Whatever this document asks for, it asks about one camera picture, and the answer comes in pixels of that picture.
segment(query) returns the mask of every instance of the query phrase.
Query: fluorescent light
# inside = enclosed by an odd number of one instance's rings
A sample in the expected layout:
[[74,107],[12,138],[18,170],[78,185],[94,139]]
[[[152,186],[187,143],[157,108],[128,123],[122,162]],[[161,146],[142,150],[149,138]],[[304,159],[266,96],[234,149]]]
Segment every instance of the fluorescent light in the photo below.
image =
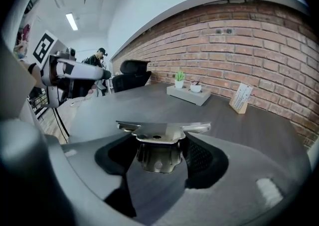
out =
[[70,23],[73,31],[76,31],[78,29],[78,27],[76,26],[76,23],[74,21],[72,13],[67,14],[66,18],[69,20],[69,23]]

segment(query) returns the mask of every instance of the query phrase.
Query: table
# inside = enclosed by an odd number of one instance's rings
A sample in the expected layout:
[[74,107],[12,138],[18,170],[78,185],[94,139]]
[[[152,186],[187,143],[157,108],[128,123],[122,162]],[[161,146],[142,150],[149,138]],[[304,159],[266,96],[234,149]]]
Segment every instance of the table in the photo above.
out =
[[[300,183],[310,172],[306,150],[289,120],[253,106],[248,106],[246,113],[239,115],[229,106],[229,99],[217,95],[211,95],[202,106],[197,106],[167,95],[168,85],[148,85],[83,101],[72,122],[69,142],[85,142],[122,133],[117,129],[116,120],[210,121],[211,130],[204,135],[254,148],[287,169]],[[167,203],[178,200],[187,177],[186,165],[178,166],[173,174],[159,175],[143,174],[141,166],[134,163],[127,173],[132,201],[141,214],[137,220],[149,225],[159,215],[150,211],[147,203],[157,200],[160,204],[156,207],[158,212]],[[170,197],[168,201],[160,199],[165,195]]]
[[83,101],[71,125],[70,143],[121,133],[116,120],[210,121],[211,130],[205,135],[257,149],[288,166],[296,176],[303,175],[305,167],[309,167],[306,150],[289,120],[253,106],[239,115],[228,105],[228,98],[217,95],[211,95],[202,106],[197,106],[167,95],[168,86],[166,83],[147,85]]

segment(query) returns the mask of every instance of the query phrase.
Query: man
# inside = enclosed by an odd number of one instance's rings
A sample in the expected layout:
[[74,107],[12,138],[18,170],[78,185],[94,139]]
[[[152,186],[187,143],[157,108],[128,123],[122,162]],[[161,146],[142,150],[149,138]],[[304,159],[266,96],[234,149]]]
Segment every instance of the man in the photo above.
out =
[[[103,58],[103,56],[106,56],[107,54],[105,53],[105,49],[104,48],[99,48],[98,51],[84,59],[82,61],[82,63],[85,64],[90,64],[93,66],[98,66],[103,68],[100,60]],[[94,87],[94,80],[75,80],[74,84],[73,84],[73,89],[77,89],[79,91],[79,93],[77,94],[77,96],[86,96],[88,94],[88,92],[90,91],[90,89],[92,89],[92,87]]]
[[82,63],[102,67],[100,60],[103,58],[104,55],[107,56],[107,53],[105,53],[105,49],[99,48],[94,55],[84,59]]

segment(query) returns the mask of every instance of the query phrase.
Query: cable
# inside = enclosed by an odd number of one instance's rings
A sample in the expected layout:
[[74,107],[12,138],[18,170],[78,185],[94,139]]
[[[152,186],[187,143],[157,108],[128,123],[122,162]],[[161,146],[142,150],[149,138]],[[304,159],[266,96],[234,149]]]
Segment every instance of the cable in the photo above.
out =
[[64,124],[63,124],[63,121],[61,120],[60,115],[59,115],[59,113],[58,113],[58,110],[57,110],[56,108],[55,108],[55,112],[56,112],[56,115],[58,116],[58,118],[59,118],[59,120],[60,120],[60,123],[61,123],[61,125],[62,125],[62,128],[64,129],[66,135],[69,137],[69,136],[70,136],[70,135],[69,135],[69,132],[66,130],[66,128],[65,128],[65,126],[64,126]]
[[66,140],[66,138],[65,138],[65,136],[64,136],[64,134],[63,134],[63,132],[62,132],[62,129],[61,129],[60,125],[59,125],[58,119],[56,118],[56,115],[55,115],[55,112],[54,112],[53,108],[52,108],[52,111],[53,111],[53,114],[54,114],[56,123],[58,124],[58,127],[59,127],[59,129],[60,129],[60,131],[61,131],[61,134],[62,134],[62,136],[64,137],[65,142],[68,143],[68,141]]

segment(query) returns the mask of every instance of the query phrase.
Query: office chair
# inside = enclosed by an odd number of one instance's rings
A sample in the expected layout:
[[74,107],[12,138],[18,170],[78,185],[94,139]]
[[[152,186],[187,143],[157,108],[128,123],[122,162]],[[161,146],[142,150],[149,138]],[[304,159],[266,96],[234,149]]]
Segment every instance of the office chair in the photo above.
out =
[[120,92],[132,88],[144,86],[151,76],[147,71],[147,64],[150,61],[126,60],[121,64],[121,75],[115,76],[112,80],[114,92]]

